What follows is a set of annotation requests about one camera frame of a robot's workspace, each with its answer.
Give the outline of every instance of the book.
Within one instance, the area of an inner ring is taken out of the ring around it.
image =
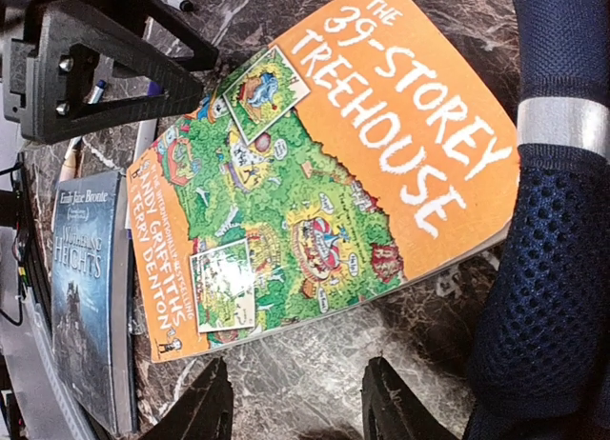
[[[114,435],[136,423],[128,332],[125,175],[64,181],[54,215],[51,324],[57,372],[74,398]]]
[[[304,324],[498,242],[516,145],[411,0],[332,1],[129,168],[152,360]]]

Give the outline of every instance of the silver band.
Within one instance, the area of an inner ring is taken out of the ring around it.
[[[583,148],[610,160],[610,110],[575,97],[534,97],[518,106],[518,143]]]

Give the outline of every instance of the bolt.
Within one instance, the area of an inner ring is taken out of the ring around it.
[[[68,73],[74,67],[74,60],[71,57],[66,57],[59,61],[59,69]]]
[[[57,114],[61,116],[66,116],[68,114],[68,111],[70,111],[70,104],[68,102],[62,102],[57,107],[55,107],[55,111],[57,111]]]

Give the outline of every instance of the marble table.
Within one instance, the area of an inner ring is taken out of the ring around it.
[[[283,31],[329,0],[193,0],[181,13],[218,46],[216,83]],[[511,0],[415,0],[466,57],[511,116],[518,101],[517,26]],[[181,45],[158,25],[150,41],[163,52]],[[142,80],[111,81],[111,93],[133,95]],[[171,118],[161,122],[167,127]],[[84,175],[126,168],[137,125],[85,137]],[[37,234],[50,268],[54,181],[67,144],[27,153]],[[308,326],[237,346],[222,355],[234,386],[234,439],[361,438],[364,367],[382,354],[437,419],[463,432],[473,397],[464,366],[478,313],[494,280],[495,248],[424,282]],[[212,356],[152,364],[139,289],[132,324],[139,438],[168,411]]]

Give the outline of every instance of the marker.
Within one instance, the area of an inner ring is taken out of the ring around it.
[[[190,0],[160,0],[165,5],[180,11],[193,11],[194,4]]]
[[[161,95],[163,88],[157,85],[154,81],[149,83],[149,90],[146,93],[149,97]],[[135,148],[133,149],[133,162],[135,162],[148,148],[156,138],[156,126],[158,119],[147,119],[141,121],[137,128],[137,138],[135,139]],[[132,219],[130,218],[130,207],[127,206],[127,215],[125,216],[125,229],[129,238],[132,238]]]
[[[87,102],[89,105],[97,104],[101,99],[102,95],[104,95],[104,90],[106,89],[106,82],[104,80],[99,80],[95,85],[93,93]],[[78,136],[74,137],[70,140],[68,144],[68,149],[66,150],[66,154],[64,155],[64,163],[61,166],[61,170],[59,171],[59,178],[57,179],[57,183],[61,183],[62,181],[72,180],[77,175],[77,170],[80,170],[82,167],[82,163],[79,161],[79,154],[81,145],[83,142],[83,137]],[[55,204],[53,206],[53,215],[51,217],[51,228],[55,227],[55,209],[57,208],[57,194],[55,194]]]

